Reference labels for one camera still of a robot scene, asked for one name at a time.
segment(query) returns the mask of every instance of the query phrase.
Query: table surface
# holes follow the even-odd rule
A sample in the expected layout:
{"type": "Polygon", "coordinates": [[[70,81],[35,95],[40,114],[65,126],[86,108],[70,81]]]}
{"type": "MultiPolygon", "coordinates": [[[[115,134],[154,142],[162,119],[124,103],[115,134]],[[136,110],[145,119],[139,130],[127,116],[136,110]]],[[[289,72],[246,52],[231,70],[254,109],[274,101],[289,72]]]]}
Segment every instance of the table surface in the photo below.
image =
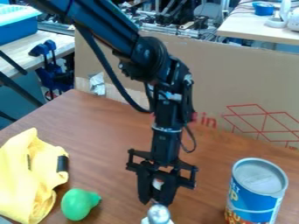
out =
{"type": "MultiPolygon", "coordinates": [[[[56,189],[58,200],[42,223],[72,223],[59,208],[61,196],[70,187],[98,192],[102,197],[101,204],[78,223],[139,223],[149,205],[139,202],[136,175],[126,171],[125,166],[129,148],[150,148],[150,125],[149,115],[138,113],[129,105],[71,90],[3,129],[0,145],[21,131],[36,127],[39,138],[68,151],[69,182],[56,189]]],[[[268,159],[288,174],[289,189],[276,224],[298,223],[299,152],[197,124],[191,128],[198,149],[192,154],[181,152],[181,158],[199,167],[198,186],[195,190],[178,189],[170,206],[175,223],[225,224],[231,167],[246,157],[268,159]]]]}
{"type": "MultiPolygon", "coordinates": [[[[51,39],[57,45],[57,59],[67,56],[74,52],[74,37],[57,34],[48,31],[38,31],[36,34],[21,38],[14,42],[0,46],[0,50],[15,60],[25,70],[35,70],[44,65],[44,57],[32,57],[28,52],[36,45],[44,44],[46,40],[51,39]]],[[[8,77],[19,74],[18,70],[0,58],[0,71],[8,77]]]]}
{"type": "MultiPolygon", "coordinates": [[[[244,2],[247,2],[247,0],[241,0],[241,5],[237,6],[220,28],[218,28],[218,35],[238,39],[253,39],[287,45],[299,45],[299,32],[291,31],[288,28],[266,26],[265,22],[270,17],[254,15],[252,3],[244,2]]],[[[292,6],[298,6],[298,3],[292,3],[292,6]]]]}

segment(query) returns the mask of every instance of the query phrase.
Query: tin can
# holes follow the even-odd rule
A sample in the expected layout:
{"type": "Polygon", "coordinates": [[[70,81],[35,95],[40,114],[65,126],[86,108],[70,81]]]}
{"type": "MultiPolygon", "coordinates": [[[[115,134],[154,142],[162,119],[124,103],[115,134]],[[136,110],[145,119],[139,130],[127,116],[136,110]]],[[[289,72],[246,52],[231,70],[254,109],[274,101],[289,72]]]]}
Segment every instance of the tin can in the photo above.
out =
{"type": "Polygon", "coordinates": [[[285,191],[286,173],[260,158],[244,158],[233,166],[225,217],[228,224],[274,224],[285,191]]]}

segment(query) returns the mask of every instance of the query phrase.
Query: cardboard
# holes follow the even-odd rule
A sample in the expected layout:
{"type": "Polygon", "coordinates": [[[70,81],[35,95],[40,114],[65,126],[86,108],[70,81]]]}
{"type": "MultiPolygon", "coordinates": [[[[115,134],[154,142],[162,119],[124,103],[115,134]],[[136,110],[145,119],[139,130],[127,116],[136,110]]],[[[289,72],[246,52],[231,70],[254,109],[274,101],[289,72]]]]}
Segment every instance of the cardboard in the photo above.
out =
{"type": "MultiPolygon", "coordinates": [[[[154,32],[143,32],[142,35],[160,38],[169,52],[191,69],[195,81],[193,103],[202,124],[299,148],[297,55],[154,32]]],[[[131,89],[134,98],[147,105],[143,84],[124,77],[117,68],[118,59],[106,47],[103,49],[124,87],[131,89]]],[[[102,70],[91,49],[77,33],[77,86],[84,86],[82,83],[87,74],[102,70]]],[[[122,100],[119,95],[111,95],[108,97],[122,100]]]]}

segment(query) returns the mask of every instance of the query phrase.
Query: green ball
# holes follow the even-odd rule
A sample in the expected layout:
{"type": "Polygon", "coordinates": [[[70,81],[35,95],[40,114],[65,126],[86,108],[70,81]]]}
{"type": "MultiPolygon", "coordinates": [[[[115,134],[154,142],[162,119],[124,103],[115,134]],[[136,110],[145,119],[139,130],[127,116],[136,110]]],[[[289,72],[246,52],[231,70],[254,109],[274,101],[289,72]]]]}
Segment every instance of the green ball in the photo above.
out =
{"type": "Polygon", "coordinates": [[[83,220],[97,206],[101,196],[81,189],[69,190],[61,200],[62,213],[71,221],[83,220]]]}

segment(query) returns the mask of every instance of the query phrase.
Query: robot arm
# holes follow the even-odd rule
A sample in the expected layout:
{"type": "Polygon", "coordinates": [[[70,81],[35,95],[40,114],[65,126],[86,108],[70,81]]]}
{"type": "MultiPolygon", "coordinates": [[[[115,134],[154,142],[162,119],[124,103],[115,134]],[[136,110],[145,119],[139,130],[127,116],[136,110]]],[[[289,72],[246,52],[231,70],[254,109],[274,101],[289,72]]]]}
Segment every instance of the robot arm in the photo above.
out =
{"type": "Polygon", "coordinates": [[[155,199],[168,206],[180,186],[194,188],[198,168],[178,158],[181,146],[187,151],[182,143],[183,128],[192,137],[187,123],[196,115],[192,106],[193,81],[189,68],[170,56],[159,39],[140,36],[137,27],[108,0],[30,2],[40,10],[71,18],[122,96],[142,112],[146,110],[129,97],[94,38],[113,50],[113,54],[120,59],[119,68],[126,76],[144,83],[151,111],[156,117],[152,125],[154,136],[150,152],[129,150],[127,163],[127,170],[137,174],[140,201],[146,204],[150,199],[155,199]],[[134,157],[143,158],[144,161],[134,163],[134,157]],[[159,170],[167,166],[173,167],[170,173],[159,170]],[[191,176],[182,177],[181,170],[190,171],[191,176]],[[157,180],[163,182],[158,190],[153,184],[157,180]]]}

